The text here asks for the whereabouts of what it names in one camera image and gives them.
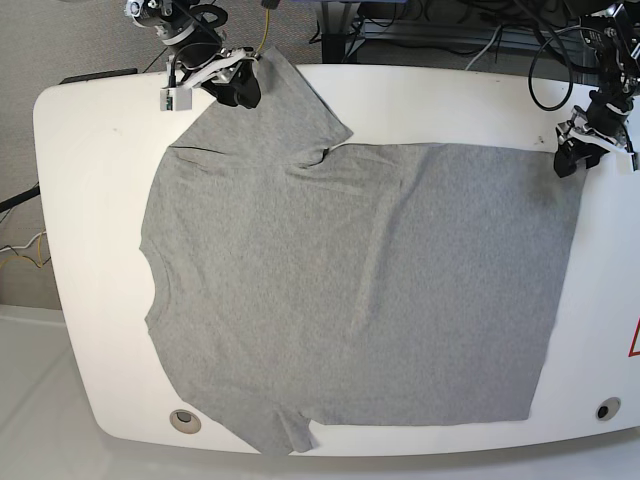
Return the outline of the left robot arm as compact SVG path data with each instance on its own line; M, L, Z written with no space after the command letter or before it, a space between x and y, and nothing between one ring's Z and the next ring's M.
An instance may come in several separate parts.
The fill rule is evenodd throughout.
M595 53L598 87L590 103L572 108L569 120L556 126L558 149L554 171L565 178L579 165L590 169L607 153L625 153L631 168L639 155L629 127L634 99L639 96L639 9L625 1L567 1L587 47Z

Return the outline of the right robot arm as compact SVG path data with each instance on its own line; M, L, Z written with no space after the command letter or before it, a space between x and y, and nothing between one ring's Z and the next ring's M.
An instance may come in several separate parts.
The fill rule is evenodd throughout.
M261 90L255 63L259 54L251 47L224 46L218 32L228 20L223 8L199 1L131 0L125 3L124 14L136 26L155 30L169 53L161 110L191 109L196 89L228 107L258 106Z

